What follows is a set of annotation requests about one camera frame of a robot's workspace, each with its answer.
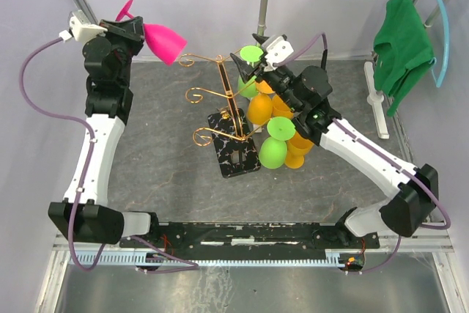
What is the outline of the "pink plastic cup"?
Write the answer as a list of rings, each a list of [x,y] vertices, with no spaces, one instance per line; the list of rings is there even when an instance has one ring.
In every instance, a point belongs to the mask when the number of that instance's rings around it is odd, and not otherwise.
[[[153,54],[164,64],[172,65],[187,45],[187,40],[169,27],[142,23],[129,13],[133,0],[128,0],[119,11],[116,21],[124,23],[130,38],[144,41]]]

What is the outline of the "orange wine glass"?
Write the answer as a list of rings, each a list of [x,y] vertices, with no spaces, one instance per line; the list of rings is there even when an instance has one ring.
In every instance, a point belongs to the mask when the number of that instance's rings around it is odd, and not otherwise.
[[[312,141],[296,133],[287,141],[287,156],[284,164],[288,168],[299,169],[305,162],[305,155],[311,151],[313,146],[314,143]]]
[[[255,83],[258,94],[251,99],[248,106],[247,118],[255,125],[262,125],[270,119],[273,111],[273,101],[271,95],[274,91],[270,86],[262,81]]]
[[[291,119],[294,117],[294,112],[278,95],[273,96],[272,104],[272,115],[274,117],[286,117],[287,119]]]

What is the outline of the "green wine glass front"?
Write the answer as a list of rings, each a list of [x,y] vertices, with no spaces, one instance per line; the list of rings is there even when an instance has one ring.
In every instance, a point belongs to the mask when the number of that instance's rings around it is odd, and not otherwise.
[[[274,117],[267,124],[269,137],[262,143],[259,160],[263,167],[277,169],[287,156],[287,141],[295,135],[293,122],[286,117]]]

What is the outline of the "orange wine glass front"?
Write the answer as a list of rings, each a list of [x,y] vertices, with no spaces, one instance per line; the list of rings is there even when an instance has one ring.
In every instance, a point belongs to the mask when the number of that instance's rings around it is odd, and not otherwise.
[[[296,133],[287,141],[287,156],[284,164],[288,168],[299,169],[305,162],[305,155],[311,151],[313,146],[314,143],[312,141]]]

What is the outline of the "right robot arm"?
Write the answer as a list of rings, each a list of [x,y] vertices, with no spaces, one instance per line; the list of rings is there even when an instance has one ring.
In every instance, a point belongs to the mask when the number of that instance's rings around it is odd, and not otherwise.
[[[417,167],[390,154],[354,129],[330,106],[333,91],[324,65],[310,65],[295,75],[287,63],[294,49],[285,35],[255,34],[261,55],[252,65],[236,54],[231,58],[244,82],[266,82],[294,111],[292,123],[301,137],[330,151],[367,176],[387,197],[385,201],[348,212],[335,230],[336,241],[350,248],[369,233],[389,229],[412,237],[440,206],[438,173],[429,164]]]

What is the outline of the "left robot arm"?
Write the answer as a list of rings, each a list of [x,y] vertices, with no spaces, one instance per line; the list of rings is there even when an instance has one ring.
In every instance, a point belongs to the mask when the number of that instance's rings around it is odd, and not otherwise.
[[[144,46],[144,21],[136,16],[99,25],[105,31],[82,49],[88,73],[84,143],[69,188],[62,201],[50,203],[48,216],[70,243],[117,244],[135,235],[153,247],[162,236],[155,213],[108,206],[111,167],[133,102],[131,64]]]

